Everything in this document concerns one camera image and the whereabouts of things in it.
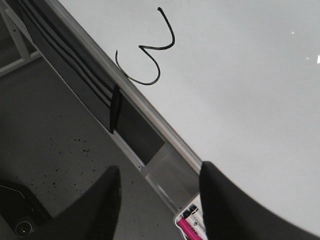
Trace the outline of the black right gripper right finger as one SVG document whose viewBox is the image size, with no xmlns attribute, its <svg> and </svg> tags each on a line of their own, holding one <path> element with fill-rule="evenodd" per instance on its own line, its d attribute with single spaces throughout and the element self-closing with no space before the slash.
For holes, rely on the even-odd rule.
<svg viewBox="0 0 320 240">
<path fill-rule="evenodd" d="M 317 240 L 272 213 L 232 183 L 212 162 L 204 161 L 199 192 L 210 240 Z"/>
</svg>

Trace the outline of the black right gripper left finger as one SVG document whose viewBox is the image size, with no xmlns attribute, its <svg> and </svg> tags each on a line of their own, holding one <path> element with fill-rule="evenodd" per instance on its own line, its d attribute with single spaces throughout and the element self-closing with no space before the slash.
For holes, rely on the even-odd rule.
<svg viewBox="0 0 320 240">
<path fill-rule="evenodd" d="M 110 166 L 94 185 L 37 232 L 38 240 L 112 240 L 121 208 L 121 176 Z"/>
</svg>

